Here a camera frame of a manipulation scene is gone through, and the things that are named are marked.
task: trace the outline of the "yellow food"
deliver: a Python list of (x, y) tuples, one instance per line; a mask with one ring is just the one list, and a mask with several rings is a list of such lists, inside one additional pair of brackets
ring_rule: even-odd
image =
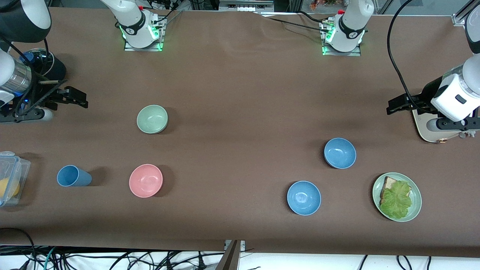
[[(8, 178), (3, 178), (0, 180), (0, 197), (3, 197), (5, 194), (5, 190), (7, 190), (8, 185)], [(20, 192), (20, 185), (17, 185), (15, 192), (13, 193), (12, 197), (15, 197)]]

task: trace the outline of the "lettuce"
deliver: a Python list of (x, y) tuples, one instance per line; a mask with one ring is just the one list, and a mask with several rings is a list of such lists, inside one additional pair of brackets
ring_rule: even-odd
[(401, 219), (406, 217), (408, 208), (412, 205), (412, 200), (407, 196), (409, 192), (410, 186), (406, 181), (395, 182), (392, 188), (384, 189), (384, 203), (380, 205), (380, 209), (391, 218)]

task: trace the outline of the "blue cup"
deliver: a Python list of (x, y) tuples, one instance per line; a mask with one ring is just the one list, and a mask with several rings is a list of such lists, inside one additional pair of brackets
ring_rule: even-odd
[(92, 176), (74, 165), (67, 165), (57, 174), (57, 182), (61, 186), (86, 186), (92, 182)]

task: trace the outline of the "green plate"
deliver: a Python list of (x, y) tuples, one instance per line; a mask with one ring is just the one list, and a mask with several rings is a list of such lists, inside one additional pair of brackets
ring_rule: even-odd
[[(397, 180), (397, 181), (407, 181), (408, 185), (412, 188), (410, 191), (410, 199), (412, 200), (412, 205), (408, 208), (408, 214), (407, 216), (401, 218), (401, 219), (396, 219), (396, 218), (391, 218), (387, 215), (385, 215), (382, 210), (380, 209), (380, 194), (382, 193), (382, 188), (385, 184), (385, 177), (390, 176), (391, 178)], [(401, 173), (397, 172), (387, 172), (380, 177), (377, 178), (375, 183), (373, 184), (373, 190), (372, 190), (372, 195), (373, 195), (373, 203), (377, 207), (377, 209), (382, 213), (384, 216), (387, 218), (393, 220), (393, 221), (398, 221), (398, 222), (407, 222), (412, 219), (414, 219), (419, 213), (421, 209), (421, 194), (420, 190), (417, 187), (417, 185), (408, 177)]]

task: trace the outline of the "bread slice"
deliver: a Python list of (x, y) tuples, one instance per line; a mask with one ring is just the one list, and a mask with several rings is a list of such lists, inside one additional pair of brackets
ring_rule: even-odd
[(384, 200), (384, 190), (386, 188), (392, 188), (392, 185), (395, 184), (397, 181), (389, 176), (385, 177), (385, 183), (384, 183), (384, 186), (382, 187), (382, 193), (380, 194), (380, 204), (384, 203), (385, 200)]

